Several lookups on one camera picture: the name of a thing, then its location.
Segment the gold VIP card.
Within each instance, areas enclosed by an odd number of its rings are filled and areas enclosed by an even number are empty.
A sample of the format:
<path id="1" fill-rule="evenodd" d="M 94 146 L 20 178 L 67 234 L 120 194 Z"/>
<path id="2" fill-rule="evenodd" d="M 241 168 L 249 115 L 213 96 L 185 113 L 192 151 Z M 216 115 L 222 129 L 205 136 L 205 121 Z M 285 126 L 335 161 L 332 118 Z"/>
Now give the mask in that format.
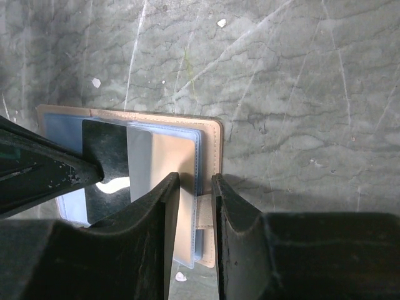
<path id="1" fill-rule="evenodd" d="M 202 132 L 193 128 L 131 122 L 127 129 L 131 200 L 157 197 L 164 208 L 165 253 L 190 268 L 196 243 L 201 141 Z"/>

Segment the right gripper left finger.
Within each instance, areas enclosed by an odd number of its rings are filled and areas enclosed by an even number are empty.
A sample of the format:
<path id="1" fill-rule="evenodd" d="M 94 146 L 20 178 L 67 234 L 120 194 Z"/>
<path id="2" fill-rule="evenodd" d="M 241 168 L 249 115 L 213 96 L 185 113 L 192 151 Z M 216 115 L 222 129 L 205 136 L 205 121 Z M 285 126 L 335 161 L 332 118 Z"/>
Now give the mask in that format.
<path id="1" fill-rule="evenodd" d="M 2 299 L 167 299 L 164 208 L 140 197 L 90 227 L 1 222 Z"/>

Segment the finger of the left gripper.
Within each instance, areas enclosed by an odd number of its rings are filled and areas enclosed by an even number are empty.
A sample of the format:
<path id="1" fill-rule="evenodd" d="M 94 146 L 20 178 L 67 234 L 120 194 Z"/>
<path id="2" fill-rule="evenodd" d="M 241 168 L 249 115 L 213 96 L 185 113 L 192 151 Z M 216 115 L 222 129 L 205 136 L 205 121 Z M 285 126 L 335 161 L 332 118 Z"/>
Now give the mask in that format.
<path id="1" fill-rule="evenodd" d="M 98 163 L 1 117 L 1 218 L 104 179 Z"/>

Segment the black VIP card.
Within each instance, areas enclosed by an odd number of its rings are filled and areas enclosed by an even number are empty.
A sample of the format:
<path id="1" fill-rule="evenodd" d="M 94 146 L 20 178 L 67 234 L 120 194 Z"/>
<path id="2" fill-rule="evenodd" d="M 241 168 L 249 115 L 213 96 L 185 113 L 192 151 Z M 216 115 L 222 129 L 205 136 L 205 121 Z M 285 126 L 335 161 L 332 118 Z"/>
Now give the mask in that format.
<path id="1" fill-rule="evenodd" d="M 106 122 L 82 122 L 83 156 L 101 170 L 101 180 L 85 188 L 89 224 L 131 203 L 126 127 Z"/>

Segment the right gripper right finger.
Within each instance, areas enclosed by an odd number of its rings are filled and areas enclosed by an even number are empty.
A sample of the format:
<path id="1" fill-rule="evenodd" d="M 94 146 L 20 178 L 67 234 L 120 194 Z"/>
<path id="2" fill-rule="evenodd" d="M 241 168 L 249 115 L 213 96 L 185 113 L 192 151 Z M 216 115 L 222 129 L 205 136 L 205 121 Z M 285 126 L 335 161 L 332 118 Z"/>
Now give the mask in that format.
<path id="1" fill-rule="evenodd" d="M 263 213 L 212 177 L 220 299 L 398 299 L 399 217 Z"/>

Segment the beige card holder wallet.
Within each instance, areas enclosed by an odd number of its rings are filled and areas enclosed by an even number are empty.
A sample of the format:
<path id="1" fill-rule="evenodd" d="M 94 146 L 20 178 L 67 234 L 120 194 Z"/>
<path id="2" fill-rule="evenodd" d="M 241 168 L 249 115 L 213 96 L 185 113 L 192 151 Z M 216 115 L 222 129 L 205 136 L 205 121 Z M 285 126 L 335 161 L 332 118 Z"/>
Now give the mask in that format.
<path id="1" fill-rule="evenodd" d="M 180 178 L 173 258 L 214 266 L 211 177 L 222 169 L 222 126 L 212 119 L 41 105 L 45 138 L 93 159 L 103 179 L 57 197 L 60 216 L 92 225 L 148 193 L 169 173 Z"/>

